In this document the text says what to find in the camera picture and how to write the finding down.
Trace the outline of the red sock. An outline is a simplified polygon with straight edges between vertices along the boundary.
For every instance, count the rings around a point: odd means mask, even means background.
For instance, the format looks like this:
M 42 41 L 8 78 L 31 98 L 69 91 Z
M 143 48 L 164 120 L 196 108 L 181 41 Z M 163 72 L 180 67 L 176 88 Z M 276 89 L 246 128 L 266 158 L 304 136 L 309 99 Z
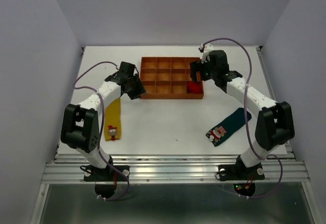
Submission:
M 188 81 L 187 82 L 187 92 L 189 94 L 201 94 L 202 93 L 201 83 Z

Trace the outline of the orange compartment tray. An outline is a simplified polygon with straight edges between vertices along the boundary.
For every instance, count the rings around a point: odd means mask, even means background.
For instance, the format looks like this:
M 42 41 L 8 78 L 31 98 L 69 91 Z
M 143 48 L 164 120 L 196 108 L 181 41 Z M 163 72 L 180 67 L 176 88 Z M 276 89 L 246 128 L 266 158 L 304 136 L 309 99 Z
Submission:
M 189 94 L 190 62 L 198 57 L 142 57 L 140 79 L 146 90 L 142 99 L 202 99 L 201 94 Z

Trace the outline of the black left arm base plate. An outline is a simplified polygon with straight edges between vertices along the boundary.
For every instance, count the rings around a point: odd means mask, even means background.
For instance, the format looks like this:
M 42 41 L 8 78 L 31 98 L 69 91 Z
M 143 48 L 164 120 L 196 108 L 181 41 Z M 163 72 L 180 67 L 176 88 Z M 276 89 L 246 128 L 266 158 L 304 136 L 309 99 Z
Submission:
M 117 173 L 107 166 L 105 169 L 98 169 L 91 165 L 82 165 L 79 167 L 84 172 L 85 182 L 127 182 L 128 176 Z

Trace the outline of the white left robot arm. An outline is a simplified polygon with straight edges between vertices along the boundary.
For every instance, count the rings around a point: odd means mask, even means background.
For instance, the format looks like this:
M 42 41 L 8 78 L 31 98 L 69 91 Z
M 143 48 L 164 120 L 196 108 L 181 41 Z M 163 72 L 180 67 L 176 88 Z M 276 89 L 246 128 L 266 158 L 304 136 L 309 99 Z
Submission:
M 108 180 L 117 171 L 112 157 L 100 146 L 106 107 L 124 94 L 134 100 L 146 91 L 134 64 L 121 62 L 115 68 L 116 72 L 109 75 L 99 88 L 82 87 L 92 91 L 90 97 L 79 104 L 68 104 L 64 110 L 60 140 L 88 161 L 88 165 L 81 167 L 87 180 Z

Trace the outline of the yellow sock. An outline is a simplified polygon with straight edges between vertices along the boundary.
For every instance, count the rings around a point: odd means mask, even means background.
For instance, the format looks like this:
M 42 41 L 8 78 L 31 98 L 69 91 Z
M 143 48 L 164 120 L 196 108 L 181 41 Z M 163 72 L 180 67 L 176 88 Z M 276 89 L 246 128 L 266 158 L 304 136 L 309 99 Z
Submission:
M 118 98 L 105 109 L 104 138 L 106 141 L 120 140 L 121 133 L 121 99 Z

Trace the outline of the aluminium mounting rail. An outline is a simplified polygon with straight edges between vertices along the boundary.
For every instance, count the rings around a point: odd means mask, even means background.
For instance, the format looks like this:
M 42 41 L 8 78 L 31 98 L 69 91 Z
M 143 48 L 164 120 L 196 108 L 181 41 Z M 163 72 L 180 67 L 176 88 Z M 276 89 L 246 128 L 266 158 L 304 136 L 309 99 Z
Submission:
M 292 154 L 283 157 L 279 165 L 275 159 L 263 162 L 266 182 L 277 182 L 280 171 L 283 182 L 309 182 L 310 177 L 304 162 Z M 235 163 L 235 156 L 218 155 L 114 155 L 114 165 L 130 167 L 131 184 L 192 184 L 217 183 L 214 177 L 222 164 Z M 76 154 L 59 154 L 54 162 L 46 164 L 41 182 L 43 184 L 80 184 L 84 173 L 80 170 L 86 161 Z

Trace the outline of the dark green sock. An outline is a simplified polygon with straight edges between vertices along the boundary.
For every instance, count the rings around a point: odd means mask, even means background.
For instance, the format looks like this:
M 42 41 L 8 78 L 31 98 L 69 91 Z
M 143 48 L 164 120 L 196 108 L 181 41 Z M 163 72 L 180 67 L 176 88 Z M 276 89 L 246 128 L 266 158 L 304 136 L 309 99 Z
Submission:
M 206 137 L 215 146 L 223 144 L 234 133 L 245 125 L 245 112 L 244 108 L 238 108 L 231 115 L 222 120 L 219 124 L 211 128 Z

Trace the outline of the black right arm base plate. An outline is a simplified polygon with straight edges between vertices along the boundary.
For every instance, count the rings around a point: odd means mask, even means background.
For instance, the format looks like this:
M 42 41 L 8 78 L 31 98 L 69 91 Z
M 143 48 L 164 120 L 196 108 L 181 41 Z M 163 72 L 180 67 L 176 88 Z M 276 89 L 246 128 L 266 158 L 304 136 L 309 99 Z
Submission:
M 218 166 L 215 178 L 220 181 L 246 181 L 264 180 L 264 170 L 261 164 L 250 168 L 238 168 L 235 164 L 222 164 Z

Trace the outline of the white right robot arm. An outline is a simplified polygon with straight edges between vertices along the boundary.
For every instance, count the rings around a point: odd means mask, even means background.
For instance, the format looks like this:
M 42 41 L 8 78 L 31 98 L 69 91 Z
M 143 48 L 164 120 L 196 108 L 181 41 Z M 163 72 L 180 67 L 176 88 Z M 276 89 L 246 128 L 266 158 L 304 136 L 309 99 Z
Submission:
M 243 104 L 245 117 L 250 112 L 257 120 L 254 141 L 249 142 L 249 148 L 237 157 L 234 165 L 221 173 L 222 177 L 246 178 L 257 172 L 256 167 L 271 151 L 294 138 L 291 106 L 266 97 L 239 72 L 231 71 L 223 50 L 200 51 L 201 59 L 190 63 L 192 81 L 213 80 L 218 88 Z

